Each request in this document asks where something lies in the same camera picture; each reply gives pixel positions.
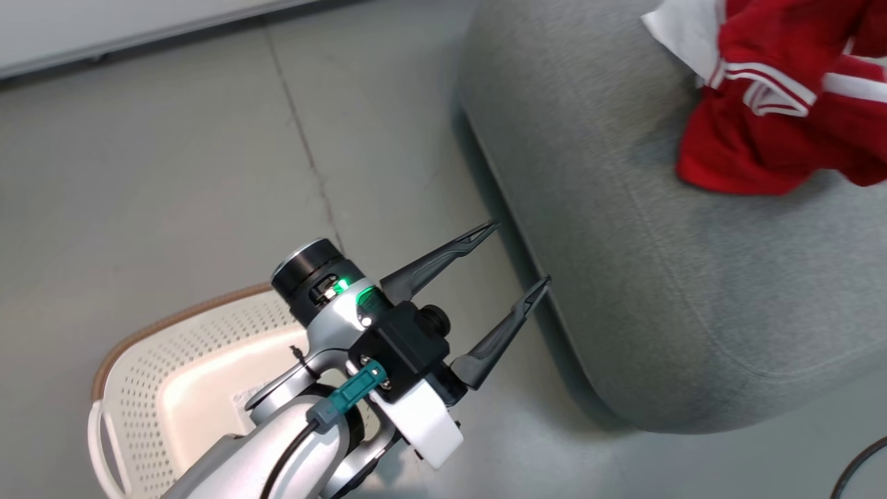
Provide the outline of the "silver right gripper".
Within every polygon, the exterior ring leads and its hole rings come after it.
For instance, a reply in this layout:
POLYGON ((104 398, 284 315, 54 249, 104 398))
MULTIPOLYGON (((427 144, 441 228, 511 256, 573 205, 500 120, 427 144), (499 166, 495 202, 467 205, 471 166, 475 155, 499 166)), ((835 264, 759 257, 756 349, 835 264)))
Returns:
MULTIPOLYGON (((285 258, 273 272, 270 284, 306 329, 311 351, 346 351, 390 309, 390 302, 411 301, 452 262, 468 256, 498 227, 497 221, 478 225, 382 278, 381 289, 346 259, 332 241, 317 239, 285 258)), ((551 281, 549 275, 537 281, 471 351, 453 360, 450 370, 467 388, 479 389, 490 376, 548 294, 551 281)))

